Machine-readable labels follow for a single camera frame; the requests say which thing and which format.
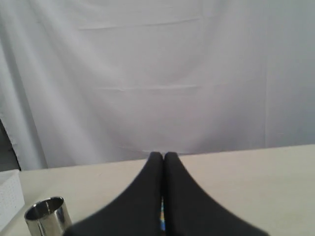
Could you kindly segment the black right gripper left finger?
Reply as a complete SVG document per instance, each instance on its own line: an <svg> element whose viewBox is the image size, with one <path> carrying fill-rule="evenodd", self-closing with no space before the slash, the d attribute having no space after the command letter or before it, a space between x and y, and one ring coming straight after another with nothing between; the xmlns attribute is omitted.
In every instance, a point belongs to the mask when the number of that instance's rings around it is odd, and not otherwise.
<svg viewBox="0 0 315 236"><path fill-rule="evenodd" d="M133 182L111 203L69 227L66 236L159 236L163 157L151 152Z"/></svg>

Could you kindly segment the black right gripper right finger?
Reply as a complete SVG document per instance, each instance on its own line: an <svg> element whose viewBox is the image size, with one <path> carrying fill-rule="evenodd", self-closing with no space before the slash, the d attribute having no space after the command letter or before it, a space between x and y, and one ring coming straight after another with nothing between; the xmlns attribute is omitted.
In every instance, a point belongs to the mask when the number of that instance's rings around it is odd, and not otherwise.
<svg viewBox="0 0 315 236"><path fill-rule="evenodd" d="M163 164L163 205L168 236L266 236L210 197L179 156L168 152Z"/></svg>

